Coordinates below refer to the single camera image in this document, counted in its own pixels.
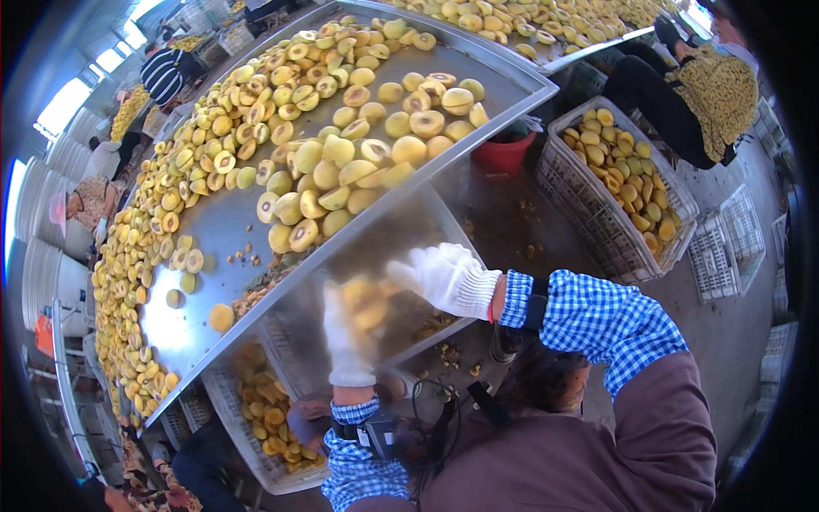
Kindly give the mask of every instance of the wrist strap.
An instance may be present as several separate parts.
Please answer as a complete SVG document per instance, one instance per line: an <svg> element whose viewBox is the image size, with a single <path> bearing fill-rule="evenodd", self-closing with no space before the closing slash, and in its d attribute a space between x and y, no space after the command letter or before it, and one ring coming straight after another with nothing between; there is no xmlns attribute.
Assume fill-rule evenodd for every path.
<svg viewBox="0 0 819 512"><path fill-rule="evenodd" d="M532 293L526 305L526 319L521 328L534 331L543 327L543 316L546 313L546 305L549 301L549 280L534 278L532 282Z"/></svg>

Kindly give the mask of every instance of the hat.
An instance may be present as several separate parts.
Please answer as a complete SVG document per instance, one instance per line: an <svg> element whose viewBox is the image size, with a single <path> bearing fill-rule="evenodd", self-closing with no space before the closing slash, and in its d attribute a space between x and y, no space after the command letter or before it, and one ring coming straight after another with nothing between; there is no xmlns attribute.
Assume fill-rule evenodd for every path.
<svg viewBox="0 0 819 512"><path fill-rule="evenodd" d="M48 219L62 229L62 237L66 237L66 202L68 193L62 190L54 194L48 203Z"/></svg>

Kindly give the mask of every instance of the yellow patterned shirt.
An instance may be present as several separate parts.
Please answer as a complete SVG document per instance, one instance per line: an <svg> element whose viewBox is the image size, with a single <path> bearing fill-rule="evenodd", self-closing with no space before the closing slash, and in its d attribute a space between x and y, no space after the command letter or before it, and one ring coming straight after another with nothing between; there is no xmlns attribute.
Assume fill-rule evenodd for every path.
<svg viewBox="0 0 819 512"><path fill-rule="evenodd" d="M667 73L665 79L679 81L674 91L697 116L703 129L705 154L719 162L725 146L753 123L757 110L757 76L751 66L732 55L705 44L688 54L693 57Z"/></svg>

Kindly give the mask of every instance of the bucket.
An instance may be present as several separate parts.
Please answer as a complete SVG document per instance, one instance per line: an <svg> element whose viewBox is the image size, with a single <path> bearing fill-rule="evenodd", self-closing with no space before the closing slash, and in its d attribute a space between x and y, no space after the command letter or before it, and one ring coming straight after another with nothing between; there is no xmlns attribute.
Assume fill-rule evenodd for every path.
<svg viewBox="0 0 819 512"><path fill-rule="evenodd" d="M505 130L493 139L512 137L517 140L509 143L486 141L472 153L472 162L475 169L490 181L509 181L520 174L521 164L526 150L535 140L535 132L526 133L522 130Z"/></svg>

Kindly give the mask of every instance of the striped shirt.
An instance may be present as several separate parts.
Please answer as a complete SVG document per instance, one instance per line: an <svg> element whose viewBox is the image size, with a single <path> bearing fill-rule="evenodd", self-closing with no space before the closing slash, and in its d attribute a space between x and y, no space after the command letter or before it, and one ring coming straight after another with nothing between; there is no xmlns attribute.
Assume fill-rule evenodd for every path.
<svg viewBox="0 0 819 512"><path fill-rule="evenodd" d="M185 83L185 78L176 67L183 53L183 50L166 48L153 54L143 64L139 78L159 106L165 106Z"/></svg>

